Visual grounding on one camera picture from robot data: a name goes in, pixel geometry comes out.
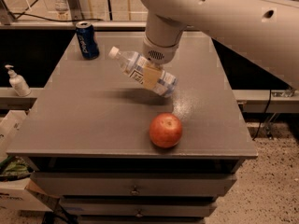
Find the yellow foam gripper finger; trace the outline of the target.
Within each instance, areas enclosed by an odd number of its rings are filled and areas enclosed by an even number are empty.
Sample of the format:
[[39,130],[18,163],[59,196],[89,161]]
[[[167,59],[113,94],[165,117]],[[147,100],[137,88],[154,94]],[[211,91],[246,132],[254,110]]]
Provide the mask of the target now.
[[163,71],[160,67],[147,64],[143,68],[143,75],[144,75],[143,86],[147,90],[152,90],[155,87],[156,83],[158,82],[159,78],[161,77],[162,72]]

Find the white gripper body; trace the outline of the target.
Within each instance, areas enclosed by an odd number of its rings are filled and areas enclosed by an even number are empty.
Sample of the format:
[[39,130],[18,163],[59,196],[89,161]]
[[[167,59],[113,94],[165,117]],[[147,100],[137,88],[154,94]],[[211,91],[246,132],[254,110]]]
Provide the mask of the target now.
[[170,63],[177,52],[181,35],[145,35],[143,39],[143,55],[152,63]]

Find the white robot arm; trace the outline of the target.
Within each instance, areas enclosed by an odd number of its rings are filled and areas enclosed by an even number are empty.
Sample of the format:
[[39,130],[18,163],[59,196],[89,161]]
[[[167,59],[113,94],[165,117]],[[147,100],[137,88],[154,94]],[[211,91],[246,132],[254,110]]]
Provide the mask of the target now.
[[299,4],[292,0],[140,0],[148,10],[143,54],[173,60],[191,26],[293,88],[299,87]]

